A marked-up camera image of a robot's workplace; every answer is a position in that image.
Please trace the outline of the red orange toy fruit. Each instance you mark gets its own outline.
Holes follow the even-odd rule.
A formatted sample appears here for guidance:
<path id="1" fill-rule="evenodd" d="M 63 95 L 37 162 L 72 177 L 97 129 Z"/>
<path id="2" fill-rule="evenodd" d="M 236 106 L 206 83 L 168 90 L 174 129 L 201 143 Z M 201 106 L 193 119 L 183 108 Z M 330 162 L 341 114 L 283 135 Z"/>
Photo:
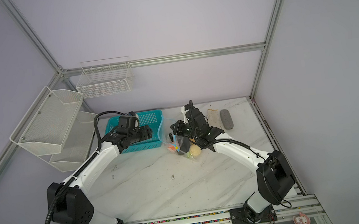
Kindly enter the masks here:
<path id="1" fill-rule="evenodd" d="M 173 153 L 177 151 L 176 146 L 174 146 L 174 145 L 172 145 L 172 144 L 168 145 L 167 149 L 168 149 L 170 152 L 173 152 Z"/>

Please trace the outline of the cream toy pear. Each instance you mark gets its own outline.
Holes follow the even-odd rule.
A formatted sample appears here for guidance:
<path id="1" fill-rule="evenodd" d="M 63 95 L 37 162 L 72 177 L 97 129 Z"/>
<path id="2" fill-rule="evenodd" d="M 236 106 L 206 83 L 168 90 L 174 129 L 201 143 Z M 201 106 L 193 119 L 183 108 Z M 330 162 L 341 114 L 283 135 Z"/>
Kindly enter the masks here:
<path id="1" fill-rule="evenodd" d="M 198 145 L 193 144 L 189 149 L 188 155 L 190 158 L 196 158 L 201 155 L 201 152 L 201 148 Z"/>

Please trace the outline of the clear zip bag blue zipper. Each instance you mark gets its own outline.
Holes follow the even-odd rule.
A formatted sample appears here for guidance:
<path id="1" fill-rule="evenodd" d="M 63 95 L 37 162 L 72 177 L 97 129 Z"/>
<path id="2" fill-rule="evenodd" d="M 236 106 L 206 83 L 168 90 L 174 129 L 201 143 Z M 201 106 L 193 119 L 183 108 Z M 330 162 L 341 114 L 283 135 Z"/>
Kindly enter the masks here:
<path id="1" fill-rule="evenodd" d="M 202 150 L 196 144 L 192 143 L 192 139 L 173 134 L 170 125 L 175 122 L 174 119 L 162 118 L 162 122 L 160 123 L 157 132 L 159 140 L 170 153 L 188 159 L 196 159 L 200 157 Z"/>

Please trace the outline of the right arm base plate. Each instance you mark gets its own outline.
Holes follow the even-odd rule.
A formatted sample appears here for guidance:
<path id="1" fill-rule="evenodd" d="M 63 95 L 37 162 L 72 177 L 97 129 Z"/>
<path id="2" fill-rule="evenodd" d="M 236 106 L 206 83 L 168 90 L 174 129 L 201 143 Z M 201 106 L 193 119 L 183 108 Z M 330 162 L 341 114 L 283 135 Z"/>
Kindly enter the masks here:
<path id="1" fill-rule="evenodd" d="M 229 214 L 232 224 L 262 224 L 278 220 L 272 205 L 269 205 L 260 213 L 252 211 L 249 207 L 242 207 L 229 210 Z"/>

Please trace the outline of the black toy avocado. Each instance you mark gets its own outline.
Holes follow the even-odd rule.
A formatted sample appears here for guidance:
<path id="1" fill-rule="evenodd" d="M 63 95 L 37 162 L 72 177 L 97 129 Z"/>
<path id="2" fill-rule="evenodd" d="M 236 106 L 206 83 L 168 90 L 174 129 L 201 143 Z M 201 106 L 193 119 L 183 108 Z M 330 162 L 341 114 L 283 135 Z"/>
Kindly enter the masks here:
<path id="1" fill-rule="evenodd" d="M 179 151 L 178 154 L 179 155 L 186 155 L 189 152 L 189 149 L 191 147 L 191 143 L 188 137 L 182 137 L 182 136 L 176 136 L 177 142 L 178 142 L 178 147 L 179 147 Z"/>

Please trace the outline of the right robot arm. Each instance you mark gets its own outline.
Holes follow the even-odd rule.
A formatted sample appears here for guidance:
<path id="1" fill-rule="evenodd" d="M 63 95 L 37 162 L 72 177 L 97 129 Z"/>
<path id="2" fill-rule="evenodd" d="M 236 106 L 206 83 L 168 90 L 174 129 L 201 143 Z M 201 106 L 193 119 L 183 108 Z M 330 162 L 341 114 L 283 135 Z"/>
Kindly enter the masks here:
<path id="1" fill-rule="evenodd" d="M 192 101 L 181 108 L 181 113 L 183 119 L 170 126 L 173 135 L 194 140 L 201 150 L 226 155 L 256 175 L 257 188 L 245 202 L 248 212 L 257 215 L 285 200 L 297 180 L 282 152 L 258 150 L 235 140 L 224 130 L 211 126 Z"/>

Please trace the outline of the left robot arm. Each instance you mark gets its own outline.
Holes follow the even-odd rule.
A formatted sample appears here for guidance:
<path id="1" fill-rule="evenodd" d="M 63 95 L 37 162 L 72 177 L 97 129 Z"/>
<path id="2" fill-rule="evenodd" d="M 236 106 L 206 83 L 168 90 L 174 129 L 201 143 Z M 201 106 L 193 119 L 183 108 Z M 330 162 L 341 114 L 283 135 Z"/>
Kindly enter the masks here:
<path id="1" fill-rule="evenodd" d="M 88 194 L 103 171 L 135 143 L 151 139 L 149 126 L 142 126 L 135 112 L 120 113 L 118 125 L 102 136 L 98 129 L 100 114 L 95 116 L 97 149 L 85 162 L 61 183 L 47 189 L 48 212 L 44 224 L 124 224 L 121 219 L 99 212 Z"/>

